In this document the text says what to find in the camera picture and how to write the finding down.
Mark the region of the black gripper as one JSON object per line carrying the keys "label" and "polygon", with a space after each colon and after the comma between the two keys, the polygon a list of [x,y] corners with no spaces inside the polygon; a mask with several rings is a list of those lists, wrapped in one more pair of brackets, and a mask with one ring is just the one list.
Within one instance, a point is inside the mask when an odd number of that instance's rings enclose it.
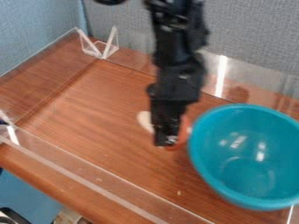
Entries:
{"label": "black gripper", "polygon": [[156,82],[148,87],[153,145],[173,147],[178,143],[186,104],[198,100],[205,77],[204,60],[189,48],[181,32],[156,36],[153,64]]}

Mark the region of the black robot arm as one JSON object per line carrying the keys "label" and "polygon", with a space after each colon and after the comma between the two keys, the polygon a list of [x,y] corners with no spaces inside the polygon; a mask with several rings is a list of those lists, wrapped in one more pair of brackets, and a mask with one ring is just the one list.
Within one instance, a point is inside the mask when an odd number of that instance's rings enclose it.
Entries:
{"label": "black robot arm", "polygon": [[144,0],[153,27],[156,82],[148,85],[153,144],[180,141],[186,106],[200,99],[206,77],[197,50],[208,44],[204,0]]}

